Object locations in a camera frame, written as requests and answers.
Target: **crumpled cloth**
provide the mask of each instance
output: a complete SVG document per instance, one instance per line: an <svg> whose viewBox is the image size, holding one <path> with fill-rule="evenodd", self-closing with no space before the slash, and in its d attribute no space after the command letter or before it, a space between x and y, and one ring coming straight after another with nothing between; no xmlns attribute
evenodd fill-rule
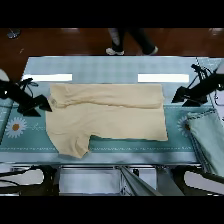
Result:
<svg viewBox="0 0 224 224"><path fill-rule="evenodd" d="M196 139L196 155L203 169L224 177L224 128L217 111L210 109L203 113L188 113L187 118Z"/></svg>
<svg viewBox="0 0 224 224"><path fill-rule="evenodd" d="M160 84L51 84L46 131L59 153L82 158L91 135L167 141Z"/></svg>

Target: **floor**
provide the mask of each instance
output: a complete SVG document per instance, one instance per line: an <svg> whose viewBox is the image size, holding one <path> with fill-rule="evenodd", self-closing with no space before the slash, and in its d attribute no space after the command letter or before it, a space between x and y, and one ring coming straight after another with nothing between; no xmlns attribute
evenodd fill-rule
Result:
<svg viewBox="0 0 224 224"><path fill-rule="evenodd" d="M106 55L111 39L107 28L22 28L17 39L0 28L0 68L11 80L22 76L29 56ZM224 28L145 28L160 56L224 57ZM140 49L125 37L125 55Z"/></svg>

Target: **beige t-shirt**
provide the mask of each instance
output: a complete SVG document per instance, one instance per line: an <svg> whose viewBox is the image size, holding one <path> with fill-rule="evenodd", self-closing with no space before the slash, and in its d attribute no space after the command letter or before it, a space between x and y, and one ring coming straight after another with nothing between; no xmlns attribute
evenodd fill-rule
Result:
<svg viewBox="0 0 224 224"><path fill-rule="evenodd" d="M52 84L46 130L59 153L78 158L91 135L167 141L159 84Z"/></svg>

